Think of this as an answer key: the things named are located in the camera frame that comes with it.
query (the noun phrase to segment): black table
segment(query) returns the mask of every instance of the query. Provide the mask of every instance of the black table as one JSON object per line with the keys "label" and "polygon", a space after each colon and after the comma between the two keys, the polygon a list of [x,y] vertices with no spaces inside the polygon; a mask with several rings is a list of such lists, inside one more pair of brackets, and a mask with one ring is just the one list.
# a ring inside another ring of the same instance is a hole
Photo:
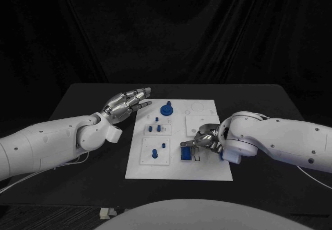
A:
{"label": "black table", "polygon": [[[74,84],[51,120],[100,112],[119,93],[152,87],[152,99],[214,99],[220,120],[239,111],[304,120],[279,85],[141,85]],[[125,179],[136,115],[117,126],[117,144],[106,142],[87,162],[50,170],[24,181],[0,196],[0,204],[135,208],[155,201],[198,198],[234,202],[278,214],[332,213],[332,191],[296,168],[269,158],[243,157],[231,163],[233,182]],[[308,170],[324,179],[331,174]]]}

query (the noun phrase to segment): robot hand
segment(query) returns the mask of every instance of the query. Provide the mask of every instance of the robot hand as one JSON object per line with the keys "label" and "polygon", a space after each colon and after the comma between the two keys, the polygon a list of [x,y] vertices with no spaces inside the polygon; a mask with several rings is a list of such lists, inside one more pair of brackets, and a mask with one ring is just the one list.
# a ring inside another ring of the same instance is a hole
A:
{"label": "robot hand", "polygon": [[84,153],[99,149],[106,140],[117,143],[122,122],[151,95],[151,88],[116,95],[100,113],[48,121],[0,138],[0,180],[55,168]]}
{"label": "robot hand", "polygon": [[152,104],[152,102],[139,104],[149,96],[151,88],[143,88],[120,93],[109,100],[100,114],[107,118],[112,125],[129,118],[132,112]]}
{"label": "robot hand", "polygon": [[211,149],[236,164],[260,149],[279,161],[332,173],[332,128],[309,122],[243,111],[221,125],[203,125],[195,140],[181,143],[187,146]]}

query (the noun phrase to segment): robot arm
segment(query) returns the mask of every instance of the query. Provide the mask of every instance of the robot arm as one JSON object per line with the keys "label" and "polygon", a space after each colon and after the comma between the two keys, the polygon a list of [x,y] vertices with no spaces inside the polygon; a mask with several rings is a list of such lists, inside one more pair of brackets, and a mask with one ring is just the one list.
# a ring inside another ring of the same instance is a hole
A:
{"label": "robot arm", "polygon": [[279,161],[332,173],[332,128],[309,122],[239,112],[221,125],[201,126],[195,140],[181,146],[210,148],[237,164],[260,149]]}
{"label": "robot arm", "polygon": [[96,150],[109,140],[117,143],[122,130],[115,126],[141,108],[151,88],[120,93],[100,113],[48,121],[0,139],[0,180],[51,169]]}

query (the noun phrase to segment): blue knob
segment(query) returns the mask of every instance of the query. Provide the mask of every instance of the blue knob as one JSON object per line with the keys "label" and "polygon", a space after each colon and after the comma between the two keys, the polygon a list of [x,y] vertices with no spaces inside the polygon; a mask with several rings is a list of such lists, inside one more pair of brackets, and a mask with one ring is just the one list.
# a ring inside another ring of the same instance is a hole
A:
{"label": "blue knob", "polygon": [[171,102],[161,108],[161,113],[164,116],[169,116],[174,113],[174,107],[171,106]]}
{"label": "blue knob", "polygon": [[156,149],[152,151],[152,157],[153,157],[155,159],[158,158],[158,150],[156,150]]}

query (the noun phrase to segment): black backdrop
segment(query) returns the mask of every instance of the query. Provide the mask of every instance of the black backdrop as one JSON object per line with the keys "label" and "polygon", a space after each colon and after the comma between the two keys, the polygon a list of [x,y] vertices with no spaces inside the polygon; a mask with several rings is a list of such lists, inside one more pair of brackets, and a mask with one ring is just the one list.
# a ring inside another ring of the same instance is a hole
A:
{"label": "black backdrop", "polygon": [[332,126],[331,1],[8,4],[0,34],[2,136],[48,119],[76,82],[278,83],[307,120]]}

